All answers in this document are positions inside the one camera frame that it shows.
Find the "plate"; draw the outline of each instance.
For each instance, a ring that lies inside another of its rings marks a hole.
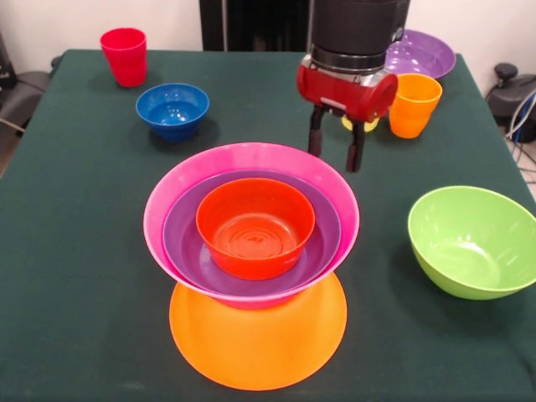
[[[343,339],[348,309],[335,274],[288,303],[240,310],[178,283],[169,322],[178,350],[216,383],[251,391],[279,389],[318,371]]]

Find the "plastic bowl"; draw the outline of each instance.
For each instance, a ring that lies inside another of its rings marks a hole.
[[[507,296],[536,281],[536,218],[510,198],[484,188],[431,191],[408,218],[424,272],[453,296]]]
[[[406,29],[387,50],[385,67],[394,74],[419,73],[439,79],[454,69],[456,54],[435,36]]]
[[[315,229],[298,262],[275,278],[248,281],[221,270],[210,258],[195,225],[201,200],[219,185],[238,178],[273,178],[290,184],[307,197],[315,210]],[[322,274],[337,252],[341,223],[329,200],[311,184],[283,173],[239,170],[207,178],[183,193],[171,207],[162,233],[167,257],[191,284],[223,295],[267,296],[302,286]]]
[[[315,214],[306,196],[288,184],[241,178],[203,198],[196,225],[219,268],[263,280],[296,264],[315,227]]]
[[[271,170],[300,178],[320,190],[337,210],[341,221],[341,242],[332,262],[315,280],[269,296],[220,295],[199,289],[180,275],[168,259],[162,228],[169,209],[185,191],[217,174],[236,170]],[[335,271],[348,256],[358,237],[359,208],[352,189],[344,178],[318,157],[302,150],[264,142],[224,145],[193,155],[179,163],[152,190],[143,215],[143,234],[152,257],[174,280],[233,307],[256,309],[272,307],[289,300]]]
[[[179,142],[195,134],[209,105],[209,96],[197,86],[162,84],[140,95],[136,112],[161,138]]]

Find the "red bowl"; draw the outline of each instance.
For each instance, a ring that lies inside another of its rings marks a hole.
[[[292,186],[243,178],[211,191],[196,224],[214,263],[242,279],[270,279],[290,270],[315,226],[314,209]]]

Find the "yellow object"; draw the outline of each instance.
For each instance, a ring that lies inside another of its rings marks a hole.
[[[346,116],[343,116],[341,120],[343,122],[343,126],[345,126],[347,130],[351,131],[353,128],[352,122]],[[374,128],[376,128],[376,126],[378,125],[378,121],[379,117],[372,123],[365,123],[365,132],[371,132]]]

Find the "purple plate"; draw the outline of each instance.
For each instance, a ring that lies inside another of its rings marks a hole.
[[[238,178],[273,178],[288,183],[301,191],[315,210],[311,238],[296,265],[281,276],[247,281],[225,273],[213,263],[198,233],[195,214],[201,200],[219,185]],[[224,295],[266,296],[299,287],[319,276],[337,252],[341,223],[329,200],[311,184],[282,173],[248,170],[222,173],[189,189],[169,210],[162,237],[169,260],[193,285]]]
[[[404,37],[391,44],[385,67],[394,74],[420,73],[441,78],[456,65],[456,55],[442,40],[427,33],[406,29]]]

